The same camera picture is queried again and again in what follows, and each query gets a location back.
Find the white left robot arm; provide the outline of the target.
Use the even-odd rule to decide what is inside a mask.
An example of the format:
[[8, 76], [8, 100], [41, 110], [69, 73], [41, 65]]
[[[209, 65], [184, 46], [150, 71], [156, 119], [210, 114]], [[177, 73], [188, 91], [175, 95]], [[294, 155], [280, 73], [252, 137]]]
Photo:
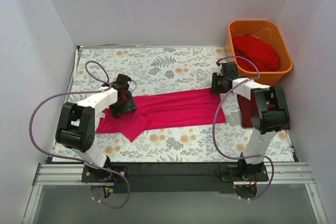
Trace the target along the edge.
[[56, 142], [72, 149], [85, 163], [96, 165], [93, 175], [100, 182], [108, 181], [112, 170], [106, 165], [108, 157], [97, 146], [95, 132], [105, 109], [117, 120], [122, 114], [136, 111], [129, 91], [131, 82], [130, 77], [119, 74], [116, 81], [103, 84], [98, 93], [76, 103], [67, 102], [61, 109]]

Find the pink t shirt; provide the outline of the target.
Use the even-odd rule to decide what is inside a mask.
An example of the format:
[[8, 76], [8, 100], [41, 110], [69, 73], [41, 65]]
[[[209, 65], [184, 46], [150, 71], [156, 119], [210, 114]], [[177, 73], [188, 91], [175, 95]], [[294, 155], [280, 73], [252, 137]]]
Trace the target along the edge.
[[133, 142], [146, 130], [212, 124], [221, 97], [206, 88], [137, 96], [134, 101], [137, 110], [119, 119], [105, 109], [96, 133], [121, 133]]

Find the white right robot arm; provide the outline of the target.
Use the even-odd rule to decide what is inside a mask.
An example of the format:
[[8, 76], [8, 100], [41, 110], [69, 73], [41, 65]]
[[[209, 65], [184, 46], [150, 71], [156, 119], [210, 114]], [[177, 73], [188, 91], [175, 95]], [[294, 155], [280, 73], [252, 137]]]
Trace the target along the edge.
[[241, 178], [248, 181], [265, 173], [265, 154], [277, 132], [289, 124], [290, 116], [282, 87], [260, 84], [255, 78], [241, 77], [234, 62], [220, 59], [216, 63], [221, 73], [212, 75], [212, 93], [235, 93], [250, 102], [253, 131], [245, 150], [235, 164], [222, 166], [220, 175], [228, 181]]

